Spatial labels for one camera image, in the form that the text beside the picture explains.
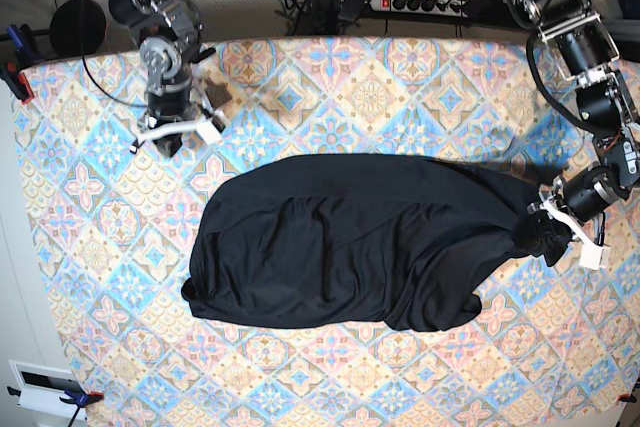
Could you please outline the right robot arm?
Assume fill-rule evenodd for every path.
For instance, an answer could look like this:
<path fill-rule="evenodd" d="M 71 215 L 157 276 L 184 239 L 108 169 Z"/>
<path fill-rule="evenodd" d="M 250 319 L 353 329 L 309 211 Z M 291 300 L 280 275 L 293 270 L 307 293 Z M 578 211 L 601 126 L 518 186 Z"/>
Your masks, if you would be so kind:
<path fill-rule="evenodd" d="M 194 67 L 216 53 L 202 44 L 203 25 L 191 0 L 108 0 L 112 19 L 129 30 L 146 69 L 145 101 L 119 99 L 95 83 L 108 99 L 138 108 L 138 133 L 130 146 L 136 154 L 146 143 L 166 158 L 197 134 L 207 144 L 221 139 L 228 125 L 216 86 L 194 75 Z"/>

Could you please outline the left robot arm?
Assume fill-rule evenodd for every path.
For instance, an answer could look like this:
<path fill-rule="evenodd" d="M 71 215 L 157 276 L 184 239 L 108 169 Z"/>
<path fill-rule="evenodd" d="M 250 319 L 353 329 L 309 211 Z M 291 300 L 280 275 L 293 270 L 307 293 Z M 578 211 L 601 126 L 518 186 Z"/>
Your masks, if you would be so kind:
<path fill-rule="evenodd" d="M 534 27 L 526 58 L 536 87 L 557 113 L 591 133 L 597 155 L 594 164 L 570 180 L 556 177 L 530 210 L 546 213 L 571 231 L 582 244 L 581 266 L 602 269 L 610 253 L 605 243 L 605 211 L 627 199 L 639 185 L 639 146 L 634 137 L 639 111 L 614 65 L 619 50 L 591 0 L 518 1 Z M 536 43 L 558 51 L 560 74 L 575 85 L 575 112 L 545 87 L 535 61 Z"/>

